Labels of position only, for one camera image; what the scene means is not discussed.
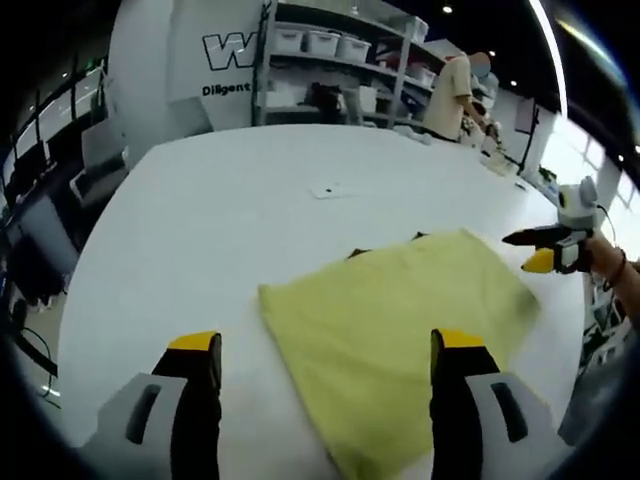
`shelving unit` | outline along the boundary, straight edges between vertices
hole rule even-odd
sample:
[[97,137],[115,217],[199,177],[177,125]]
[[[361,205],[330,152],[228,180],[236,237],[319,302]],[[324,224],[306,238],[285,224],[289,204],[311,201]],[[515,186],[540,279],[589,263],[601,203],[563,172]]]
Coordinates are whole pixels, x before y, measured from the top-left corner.
[[[290,27],[301,30],[309,29],[325,29],[330,31],[338,31],[348,35],[352,35],[366,40],[372,44],[371,50],[375,52],[379,44],[391,45],[397,44],[400,62],[398,70],[394,71],[389,68],[380,67],[373,63],[359,63],[343,60],[336,57],[322,57],[306,52],[281,53],[274,51],[274,32],[276,28]],[[269,17],[266,22],[264,55],[260,63],[259,72],[259,93],[258,111],[259,124],[266,123],[267,115],[285,115],[285,114],[313,114],[317,109],[314,107],[283,107],[283,108],[267,108],[266,107],[266,89],[269,80],[269,71],[272,63],[279,65],[286,63],[291,65],[319,65],[326,66],[331,69],[345,70],[355,73],[359,77],[368,76],[371,79],[378,79],[393,84],[392,92],[380,92],[379,99],[390,101],[389,114],[385,113],[364,113],[366,119],[372,119],[377,122],[387,122],[387,127],[392,128],[395,123],[403,125],[411,125],[412,127],[422,127],[421,122],[409,119],[396,118],[396,112],[401,102],[401,95],[405,87],[417,89],[423,96],[430,96],[433,92],[432,88],[427,88],[418,80],[406,76],[407,60],[410,52],[416,55],[423,55],[425,63],[437,70],[444,65],[444,61],[439,59],[433,53],[429,52],[419,43],[412,39],[408,32],[400,32],[379,21],[364,18],[358,15],[350,15],[338,13],[320,8],[309,7],[304,5],[296,5],[289,3],[273,2],[269,11]]]

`person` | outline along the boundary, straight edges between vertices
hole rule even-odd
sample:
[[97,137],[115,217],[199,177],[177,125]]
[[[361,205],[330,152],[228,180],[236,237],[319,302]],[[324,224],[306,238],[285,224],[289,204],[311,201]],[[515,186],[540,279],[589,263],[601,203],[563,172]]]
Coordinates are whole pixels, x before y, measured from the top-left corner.
[[471,74],[484,78],[491,72],[491,61],[486,53],[460,55],[447,62],[436,80],[424,117],[424,127],[441,140],[457,141],[460,135],[463,112],[476,122],[480,129],[496,138],[491,123],[473,106]]
[[591,270],[611,284],[631,324],[640,329],[640,263],[627,261],[624,252],[601,233],[588,239],[586,248],[592,257]]

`wristband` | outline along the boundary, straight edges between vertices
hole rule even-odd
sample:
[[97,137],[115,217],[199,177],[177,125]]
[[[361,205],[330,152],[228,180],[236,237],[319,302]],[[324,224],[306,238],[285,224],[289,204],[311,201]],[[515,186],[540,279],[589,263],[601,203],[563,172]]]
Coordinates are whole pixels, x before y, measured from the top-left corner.
[[607,280],[609,288],[613,288],[620,281],[620,278],[622,278],[622,274],[624,273],[624,268],[627,266],[627,255],[622,249],[620,249],[620,253],[622,253],[622,260],[620,261],[620,265],[611,277],[611,280]]

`desk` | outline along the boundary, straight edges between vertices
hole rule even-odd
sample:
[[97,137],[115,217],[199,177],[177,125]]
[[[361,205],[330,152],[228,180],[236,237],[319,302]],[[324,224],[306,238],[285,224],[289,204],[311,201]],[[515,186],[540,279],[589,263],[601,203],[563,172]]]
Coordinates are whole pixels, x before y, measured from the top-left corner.
[[[500,239],[555,221],[555,208],[486,170],[479,155],[328,125],[229,130],[152,149],[107,206],[71,282],[58,356],[67,437],[84,442],[100,405],[150,372],[173,338],[216,329],[222,478],[333,478],[258,315],[257,285],[288,282],[356,247],[460,227],[484,238],[540,299],[537,326],[510,364],[559,425],[580,357],[582,276],[520,270],[531,252]],[[309,191],[334,182],[351,196],[317,200]]]

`chair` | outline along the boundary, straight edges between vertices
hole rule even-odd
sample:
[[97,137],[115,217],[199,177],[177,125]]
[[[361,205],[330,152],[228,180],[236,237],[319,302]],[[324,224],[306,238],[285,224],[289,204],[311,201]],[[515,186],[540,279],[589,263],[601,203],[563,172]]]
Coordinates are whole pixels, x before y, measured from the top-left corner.
[[124,181],[128,174],[122,158],[125,149],[124,137],[109,119],[82,132],[84,170],[69,185],[83,208],[107,199]]

